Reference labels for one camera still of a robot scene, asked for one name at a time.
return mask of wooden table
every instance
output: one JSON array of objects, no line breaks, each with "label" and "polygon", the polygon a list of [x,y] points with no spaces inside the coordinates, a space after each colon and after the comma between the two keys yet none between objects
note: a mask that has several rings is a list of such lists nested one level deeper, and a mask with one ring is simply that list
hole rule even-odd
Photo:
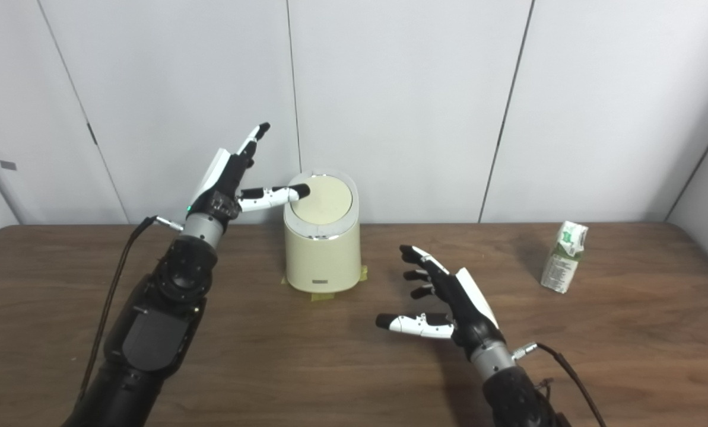
[{"label": "wooden table", "polygon": [[[563,352],[615,426],[708,425],[708,258],[669,224],[592,224],[565,295],[536,282],[557,224],[362,227],[369,279],[329,301],[280,284],[281,229],[230,227],[209,305],[148,425],[491,425],[481,384],[448,341],[377,329],[414,302],[398,245],[467,267],[511,347]],[[71,411],[99,311],[132,227],[0,230],[0,425],[60,425]],[[114,319],[172,232],[152,227],[129,255]],[[596,425],[554,360],[522,360],[574,426]]]}]

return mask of cable connector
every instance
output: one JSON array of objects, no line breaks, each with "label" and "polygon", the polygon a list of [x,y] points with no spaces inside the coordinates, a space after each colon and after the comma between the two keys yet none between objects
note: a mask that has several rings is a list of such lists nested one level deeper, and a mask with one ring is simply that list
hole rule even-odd
[{"label": "cable connector", "polygon": [[514,360],[514,361],[520,360],[523,357],[527,356],[528,354],[531,354],[535,349],[538,349],[538,344],[527,343],[527,344],[525,344],[525,346],[522,346],[519,349],[516,349],[515,351],[512,352],[512,360]]},{"label": "cable connector", "polygon": [[172,230],[175,230],[178,232],[181,232],[183,229],[185,229],[185,227],[183,227],[181,224],[178,224],[177,222],[174,222],[174,221],[169,221],[169,219],[162,218],[160,216],[155,216],[154,219],[156,220],[156,222],[158,222],[162,226],[167,226],[167,227],[171,228]]}]

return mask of robotic arm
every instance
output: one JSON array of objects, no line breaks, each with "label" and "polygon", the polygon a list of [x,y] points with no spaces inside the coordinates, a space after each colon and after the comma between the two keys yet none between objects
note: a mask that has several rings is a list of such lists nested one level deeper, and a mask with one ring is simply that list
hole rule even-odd
[{"label": "robotic arm", "polygon": [[253,165],[256,143],[268,129],[269,123],[257,126],[236,154],[219,149],[188,206],[185,226],[147,218],[180,234],[129,296],[105,341],[104,363],[64,427],[144,425],[164,380],[180,367],[204,316],[216,247],[229,222],[242,212],[310,194],[305,184],[236,194],[243,173]]},{"label": "robotic arm", "polygon": [[422,249],[400,249],[405,262],[421,267],[404,273],[404,278],[427,283],[413,290],[411,297],[435,295],[449,305],[452,319],[437,313],[378,314],[376,325],[420,337],[451,339],[462,347],[483,379],[483,395],[494,411],[497,427],[569,427],[565,417],[555,413],[517,365],[517,360],[533,351],[536,344],[509,352],[494,313],[467,269],[451,274]]}]

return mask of cream trash can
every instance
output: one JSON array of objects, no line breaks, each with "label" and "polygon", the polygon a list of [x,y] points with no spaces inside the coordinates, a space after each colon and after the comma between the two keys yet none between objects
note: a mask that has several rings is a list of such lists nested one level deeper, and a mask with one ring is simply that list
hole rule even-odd
[{"label": "cream trash can", "polygon": [[361,275],[359,196],[345,173],[316,168],[291,179],[311,193],[285,206],[286,278],[296,289],[332,294]]}]

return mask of black cable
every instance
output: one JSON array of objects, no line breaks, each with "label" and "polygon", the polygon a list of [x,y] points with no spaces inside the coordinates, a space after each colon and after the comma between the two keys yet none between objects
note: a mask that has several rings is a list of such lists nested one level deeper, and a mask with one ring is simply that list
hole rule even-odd
[{"label": "black cable", "polygon": [[82,384],[80,385],[80,394],[77,395],[77,403],[80,403],[83,397],[85,397],[85,390],[87,389],[87,384],[90,383],[90,377],[93,376],[93,366],[96,364],[96,357],[98,356],[98,348],[101,346],[101,339],[103,338],[103,329],[106,326],[106,319],[109,318],[109,310],[112,307],[112,301],[114,299],[114,292],[116,291],[117,285],[119,284],[119,278],[121,277],[121,272],[124,270],[124,263],[126,262],[126,255],[129,254],[129,249],[132,248],[132,244],[136,238],[142,234],[145,229],[148,228],[155,221],[155,216],[148,216],[140,222],[140,225],[129,235],[129,240],[126,241],[124,250],[121,252],[121,258],[119,259],[119,264],[117,265],[116,273],[114,273],[114,278],[112,283],[109,285],[109,294],[106,295],[106,302],[103,305],[103,311],[101,311],[101,320],[98,323],[98,330],[96,331],[96,337],[93,340],[93,349],[90,351],[90,360],[87,361],[87,368],[85,369],[85,376],[82,378]]},{"label": "black cable", "polygon": [[576,383],[576,386],[578,386],[578,389],[581,391],[581,394],[583,394],[583,397],[585,398],[586,402],[589,403],[589,408],[592,410],[593,416],[596,418],[596,421],[599,423],[600,427],[607,427],[607,424],[604,423],[604,419],[601,417],[599,409],[596,407],[596,403],[593,402],[589,391],[586,389],[586,386],[583,385],[581,379],[578,378],[578,374],[573,369],[573,367],[570,366],[570,363],[567,362],[565,356],[563,356],[561,352],[556,352],[551,347],[546,346],[542,343],[536,343],[536,345],[538,346],[538,348],[551,354],[551,356],[554,357],[554,360],[560,364],[560,366],[562,367],[562,369],[565,370],[565,372],[567,372],[567,375],[569,375],[570,378],[573,379],[574,383]]}]

